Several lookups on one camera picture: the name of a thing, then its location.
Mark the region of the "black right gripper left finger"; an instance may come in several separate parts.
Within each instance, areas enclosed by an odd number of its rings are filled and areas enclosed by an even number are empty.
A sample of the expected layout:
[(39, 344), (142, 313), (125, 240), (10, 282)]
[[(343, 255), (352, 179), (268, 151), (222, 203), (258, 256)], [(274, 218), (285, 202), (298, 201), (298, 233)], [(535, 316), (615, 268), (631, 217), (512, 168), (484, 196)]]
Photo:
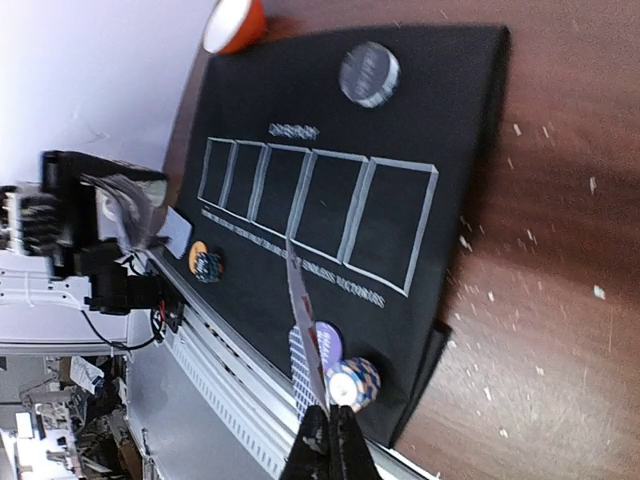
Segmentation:
[(281, 480), (329, 479), (329, 429), (324, 410), (310, 406), (280, 475)]

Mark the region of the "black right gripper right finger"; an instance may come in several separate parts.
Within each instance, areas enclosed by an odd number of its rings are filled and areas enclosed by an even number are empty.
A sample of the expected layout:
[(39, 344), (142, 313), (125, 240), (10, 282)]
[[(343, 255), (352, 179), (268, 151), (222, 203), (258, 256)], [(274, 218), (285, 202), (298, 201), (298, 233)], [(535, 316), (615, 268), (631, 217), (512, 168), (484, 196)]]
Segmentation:
[(329, 478), (380, 480), (352, 408), (332, 405), (328, 426)]

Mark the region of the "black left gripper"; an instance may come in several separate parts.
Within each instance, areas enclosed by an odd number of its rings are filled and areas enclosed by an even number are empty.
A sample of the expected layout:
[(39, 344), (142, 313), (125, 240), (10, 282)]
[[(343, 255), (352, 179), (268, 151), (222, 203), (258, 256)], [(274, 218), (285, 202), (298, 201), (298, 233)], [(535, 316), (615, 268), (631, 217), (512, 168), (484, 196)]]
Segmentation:
[(82, 276), (89, 260), (113, 261), (123, 253), (117, 243), (110, 202), (81, 181), (82, 174), (104, 177), (122, 173), (133, 180), (168, 176), (122, 161), (76, 151), (41, 154), (38, 182), (1, 187), (1, 249), (48, 260), (50, 276)]

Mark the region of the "deck of playing cards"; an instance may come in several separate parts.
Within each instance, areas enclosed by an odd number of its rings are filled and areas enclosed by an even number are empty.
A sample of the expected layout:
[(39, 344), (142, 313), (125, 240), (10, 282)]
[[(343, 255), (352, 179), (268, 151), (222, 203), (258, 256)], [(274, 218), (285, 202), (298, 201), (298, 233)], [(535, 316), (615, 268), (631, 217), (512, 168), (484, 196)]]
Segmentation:
[(165, 200), (168, 181), (133, 180), (122, 173), (104, 177), (82, 174), (81, 181), (110, 202), (120, 250), (127, 254), (146, 249), (152, 238), (154, 212)]

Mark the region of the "poker chip stack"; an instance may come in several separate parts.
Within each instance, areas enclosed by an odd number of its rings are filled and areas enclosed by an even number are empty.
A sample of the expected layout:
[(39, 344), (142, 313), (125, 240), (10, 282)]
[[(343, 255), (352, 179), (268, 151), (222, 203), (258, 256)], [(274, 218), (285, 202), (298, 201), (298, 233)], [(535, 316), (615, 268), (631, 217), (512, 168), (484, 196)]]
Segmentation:
[(374, 402), (381, 389), (381, 377), (369, 360), (362, 357), (344, 359), (326, 374), (330, 400), (349, 406), (355, 413)]

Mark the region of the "purple small blind button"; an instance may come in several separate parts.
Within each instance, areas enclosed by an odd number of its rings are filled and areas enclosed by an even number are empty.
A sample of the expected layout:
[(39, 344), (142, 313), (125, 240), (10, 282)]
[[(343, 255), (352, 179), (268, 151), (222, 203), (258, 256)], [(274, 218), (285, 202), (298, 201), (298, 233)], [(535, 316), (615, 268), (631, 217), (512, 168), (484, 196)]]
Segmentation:
[(323, 371), (327, 373), (343, 359), (343, 343), (338, 329), (330, 323), (317, 321), (316, 336)]

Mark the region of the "dealt playing card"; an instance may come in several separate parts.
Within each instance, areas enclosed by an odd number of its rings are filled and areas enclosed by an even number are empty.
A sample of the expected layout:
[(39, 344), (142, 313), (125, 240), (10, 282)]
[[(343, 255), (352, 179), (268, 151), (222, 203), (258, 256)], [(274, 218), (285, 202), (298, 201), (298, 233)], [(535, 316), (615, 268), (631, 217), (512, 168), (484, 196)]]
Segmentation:
[(169, 207), (158, 236), (166, 237), (166, 248), (176, 259), (181, 259), (187, 250), (192, 229), (192, 224), (188, 220)]
[(285, 246), (289, 295), (308, 365), (310, 387), (317, 405), (322, 408), (326, 415), (329, 415), (330, 403), (327, 397), (325, 375), (317, 340), (316, 322), (302, 276), (302, 261), (296, 255), (289, 238), (286, 238)]

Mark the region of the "orange big blind button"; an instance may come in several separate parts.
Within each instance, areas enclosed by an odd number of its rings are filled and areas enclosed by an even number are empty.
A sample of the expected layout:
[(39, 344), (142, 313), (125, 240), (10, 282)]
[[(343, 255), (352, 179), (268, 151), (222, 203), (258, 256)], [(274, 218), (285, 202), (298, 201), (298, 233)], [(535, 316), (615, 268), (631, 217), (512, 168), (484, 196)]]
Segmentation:
[(189, 250), (188, 266), (192, 274), (197, 273), (197, 262), (201, 255), (207, 254), (207, 245), (202, 241), (195, 241)]

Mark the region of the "black green chip stack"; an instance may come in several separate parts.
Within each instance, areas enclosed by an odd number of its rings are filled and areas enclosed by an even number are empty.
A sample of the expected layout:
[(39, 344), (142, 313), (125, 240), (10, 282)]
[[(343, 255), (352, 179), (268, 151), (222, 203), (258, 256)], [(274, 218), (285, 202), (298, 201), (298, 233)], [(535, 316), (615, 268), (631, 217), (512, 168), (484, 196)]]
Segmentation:
[(197, 273), (194, 275), (199, 282), (211, 284), (218, 282), (223, 272), (222, 257), (218, 253), (208, 252), (198, 258)]

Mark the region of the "single playing card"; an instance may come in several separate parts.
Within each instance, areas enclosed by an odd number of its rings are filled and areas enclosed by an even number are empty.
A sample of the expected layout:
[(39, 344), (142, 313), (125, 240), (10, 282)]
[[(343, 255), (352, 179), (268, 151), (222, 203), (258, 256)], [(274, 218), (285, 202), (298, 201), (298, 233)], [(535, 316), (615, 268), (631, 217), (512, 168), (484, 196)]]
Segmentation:
[(311, 386), (309, 366), (304, 353), (300, 330), (297, 325), (294, 325), (289, 331), (288, 341), (296, 417), (298, 422), (301, 423), (306, 414), (306, 410), (312, 405), (318, 405), (319, 401)]

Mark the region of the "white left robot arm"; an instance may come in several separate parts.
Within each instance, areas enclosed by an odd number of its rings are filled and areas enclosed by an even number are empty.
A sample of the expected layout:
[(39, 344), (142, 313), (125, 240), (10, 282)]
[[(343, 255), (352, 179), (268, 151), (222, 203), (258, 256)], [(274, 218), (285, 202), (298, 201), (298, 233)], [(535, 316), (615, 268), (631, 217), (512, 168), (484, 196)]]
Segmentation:
[(104, 355), (129, 361), (127, 422), (164, 479), (228, 478), (241, 471), (224, 451), (241, 453), (262, 476), (282, 475), (299, 424), (287, 384), (169, 261), (152, 255), (153, 278), (126, 277), (97, 239), (87, 177), (157, 173), (74, 151), (47, 151), (39, 184), (2, 191), (10, 251), (22, 253), (20, 213), (29, 196), (55, 198), (58, 222), (78, 238), (47, 252), (43, 271), (3, 268), (1, 312), (22, 313), (2, 346), (19, 354)]

